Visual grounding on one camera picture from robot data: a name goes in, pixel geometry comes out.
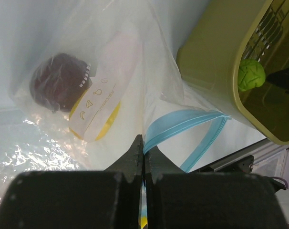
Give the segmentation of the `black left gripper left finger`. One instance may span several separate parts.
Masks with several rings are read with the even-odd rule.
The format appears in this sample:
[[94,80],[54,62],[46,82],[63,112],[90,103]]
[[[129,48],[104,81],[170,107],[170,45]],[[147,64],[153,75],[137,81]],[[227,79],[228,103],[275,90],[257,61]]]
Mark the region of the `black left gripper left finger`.
[[132,183],[136,176],[142,175],[142,164],[143,137],[142,135],[137,135],[130,148],[104,171],[123,173],[126,181]]

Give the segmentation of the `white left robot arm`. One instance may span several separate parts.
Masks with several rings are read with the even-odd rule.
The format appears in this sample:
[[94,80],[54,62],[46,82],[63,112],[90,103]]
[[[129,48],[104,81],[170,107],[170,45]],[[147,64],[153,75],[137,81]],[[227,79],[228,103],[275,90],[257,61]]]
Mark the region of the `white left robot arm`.
[[157,147],[141,153],[137,136],[107,170],[121,173],[118,229],[289,229],[289,189],[281,178],[253,173],[278,146],[269,140],[238,150],[193,172]]

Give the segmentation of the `olive green plastic bin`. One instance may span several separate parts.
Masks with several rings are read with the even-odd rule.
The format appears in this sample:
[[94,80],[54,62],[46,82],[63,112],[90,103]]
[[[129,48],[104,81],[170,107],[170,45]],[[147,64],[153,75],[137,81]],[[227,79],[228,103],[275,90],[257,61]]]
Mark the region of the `olive green plastic bin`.
[[[241,92],[244,59],[258,61],[266,80]],[[211,1],[176,62],[182,79],[220,111],[278,145],[289,144],[289,94],[267,81],[289,68],[289,0]]]

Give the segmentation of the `red apple toy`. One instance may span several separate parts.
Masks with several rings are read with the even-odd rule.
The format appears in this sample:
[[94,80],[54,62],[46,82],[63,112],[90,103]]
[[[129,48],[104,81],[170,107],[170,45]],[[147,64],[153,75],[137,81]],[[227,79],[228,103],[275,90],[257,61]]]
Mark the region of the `red apple toy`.
[[33,73],[30,93],[34,101],[51,110],[69,113],[92,85],[91,65],[66,53],[43,62]]

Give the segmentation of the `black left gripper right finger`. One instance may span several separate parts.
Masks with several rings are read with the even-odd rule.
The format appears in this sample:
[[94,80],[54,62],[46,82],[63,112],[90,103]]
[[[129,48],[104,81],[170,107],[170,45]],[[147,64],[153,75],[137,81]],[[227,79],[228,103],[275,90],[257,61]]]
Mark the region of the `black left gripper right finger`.
[[145,183],[156,183],[163,174],[184,174],[160,149],[155,146],[144,155]]

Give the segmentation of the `clear bag blue zipper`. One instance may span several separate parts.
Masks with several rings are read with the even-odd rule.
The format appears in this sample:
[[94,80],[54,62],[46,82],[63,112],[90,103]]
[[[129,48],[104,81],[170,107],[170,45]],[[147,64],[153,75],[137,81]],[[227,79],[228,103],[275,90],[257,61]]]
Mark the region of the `clear bag blue zipper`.
[[[69,113],[37,104],[34,71],[59,53],[91,65],[92,85]],[[214,142],[228,116],[201,98],[188,100],[177,64],[146,0],[0,0],[0,157],[18,163],[50,151],[47,136],[83,171],[17,174],[1,198],[0,229],[117,229],[121,173],[105,172],[143,137],[143,155],[165,142],[188,151],[188,172]]]

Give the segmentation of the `green lime toy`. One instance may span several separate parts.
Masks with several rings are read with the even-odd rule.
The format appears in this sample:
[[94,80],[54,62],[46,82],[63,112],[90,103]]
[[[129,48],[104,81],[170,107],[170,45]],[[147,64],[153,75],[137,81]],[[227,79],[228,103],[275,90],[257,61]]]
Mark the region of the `green lime toy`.
[[244,59],[240,62],[237,86],[241,92],[261,87],[266,80],[263,66],[256,60]]

